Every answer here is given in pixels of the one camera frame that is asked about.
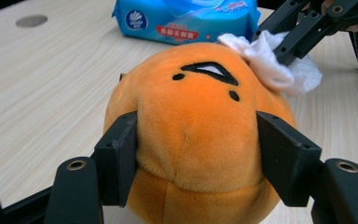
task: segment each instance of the orange plush toy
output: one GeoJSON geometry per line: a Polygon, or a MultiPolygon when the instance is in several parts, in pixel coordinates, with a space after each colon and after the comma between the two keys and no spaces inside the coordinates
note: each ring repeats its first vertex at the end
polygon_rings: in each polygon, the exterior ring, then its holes
{"type": "Polygon", "coordinates": [[[138,111],[138,171],[130,208],[147,223],[257,223],[279,201],[261,170],[256,111],[295,125],[280,93],[235,50],[173,47],[122,78],[107,130],[138,111]]]}

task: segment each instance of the blue wipes package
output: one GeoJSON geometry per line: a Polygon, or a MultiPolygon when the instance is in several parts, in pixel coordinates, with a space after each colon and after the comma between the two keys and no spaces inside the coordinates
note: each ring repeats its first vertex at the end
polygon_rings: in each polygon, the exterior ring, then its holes
{"type": "Polygon", "coordinates": [[[251,39],[260,12],[256,0],[117,0],[112,16],[123,35],[180,45],[227,33],[251,39]]]}

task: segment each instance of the light wood tabletop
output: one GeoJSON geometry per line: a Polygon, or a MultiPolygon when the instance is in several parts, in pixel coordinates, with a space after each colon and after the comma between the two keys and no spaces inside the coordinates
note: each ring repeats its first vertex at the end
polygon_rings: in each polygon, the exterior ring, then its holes
{"type": "MultiPolygon", "coordinates": [[[[103,134],[105,108],[119,74],[172,47],[124,37],[111,18],[114,5],[114,0],[29,0],[0,10],[4,207],[51,186],[62,162],[89,156],[103,134]],[[47,21],[20,27],[20,19],[33,15],[47,21]]],[[[323,161],[358,163],[358,63],[348,34],[326,37],[310,55],[324,78],[316,90],[288,98],[298,129],[324,150],[323,161]]],[[[311,223],[311,205],[280,203],[264,223],[311,223]]],[[[142,223],[128,208],[106,207],[104,218],[142,223]]]]}

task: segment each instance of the vinda logo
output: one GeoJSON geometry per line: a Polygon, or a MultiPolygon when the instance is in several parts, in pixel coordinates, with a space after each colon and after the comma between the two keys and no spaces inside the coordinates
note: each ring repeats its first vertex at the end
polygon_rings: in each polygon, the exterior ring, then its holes
{"type": "Polygon", "coordinates": [[[126,24],[132,30],[144,30],[147,27],[147,17],[141,11],[132,10],[126,15],[126,24]]]}

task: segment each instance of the stuffed toy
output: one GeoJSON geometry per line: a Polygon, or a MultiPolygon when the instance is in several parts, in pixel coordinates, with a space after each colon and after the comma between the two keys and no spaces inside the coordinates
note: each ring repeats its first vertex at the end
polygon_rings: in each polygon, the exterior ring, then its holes
{"type": "Polygon", "coordinates": [[[137,111],[129,206],[146,223],[258,223],[280,200],[262,174],[256,111],[296,123],[250,64],[238,48],[172,47],[114,89],[104,130],[137,111]]]}

